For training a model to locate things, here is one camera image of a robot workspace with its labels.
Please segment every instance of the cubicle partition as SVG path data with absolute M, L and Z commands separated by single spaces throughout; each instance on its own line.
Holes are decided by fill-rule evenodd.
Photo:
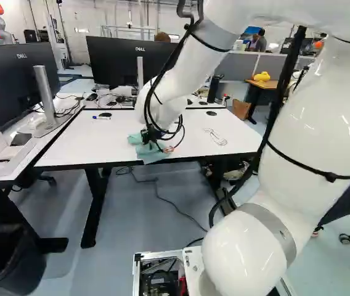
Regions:
M 270 74 L 272 80 L 278 80 L 286 60 L 286 54 L 269 54 L 265 52 L 230 51 L 215 69 L 215 75 L 224 75 L 219 85 L 217 97 L 228 94 L 232 98 L 243 101 L 249 84 L 245 79 L 252 78 L 263 71 Z M 295 69 L 314 62 L 313 57 L 299 56 Z

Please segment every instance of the marker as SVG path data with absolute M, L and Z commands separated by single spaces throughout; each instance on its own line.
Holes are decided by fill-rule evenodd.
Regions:
M 97 117 L 97 116 L 93 116 L 93 119 L 102 119 L 102 120 L 111 120 L 110 117 Z

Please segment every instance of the green cloth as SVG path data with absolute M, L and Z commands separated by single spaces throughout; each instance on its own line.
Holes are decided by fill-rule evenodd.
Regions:
M 142 159 L 145 165 L 153 162 L 158 162 L 169 156 L 168 153 L 161 152 L 157 145 L 150 141 L 148 144 L 144 145 L 142 143 L 142 136 L 140 133 L 130 134 L 127 137 L 127 140 L 130 144 L 136 147 L 137 157 Z M 161 143 L 157 143 L 162 150 L 165 149 L 165 146 Z

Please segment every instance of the dell monitor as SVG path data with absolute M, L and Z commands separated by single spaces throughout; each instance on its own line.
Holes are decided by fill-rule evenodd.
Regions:
M 54 97 L 60 82 L 50 43 L 0 45 L 0 127 L 41 102 L 35 65 L 45 66 Z
M 143 57 L 144 83 L 158 75 L 176 43 L 87 36 L 94 81 L 110 88 L 137 85 L 137 57 Z

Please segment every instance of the chair wheel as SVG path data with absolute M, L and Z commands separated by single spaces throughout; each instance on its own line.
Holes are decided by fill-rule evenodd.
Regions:
M 49 180 L 48 183 L 49 183 L 49 186 L 50 186 L 50 187 L 55 187 L 55 186 L 57 186 L 57 182 L 56 182 L 55 179 Z
M 343 245 L 350 244 L 350 237 L 344 233 L 340 234 L 339 239 L 340 239 L 341 244 L 343 244 Z

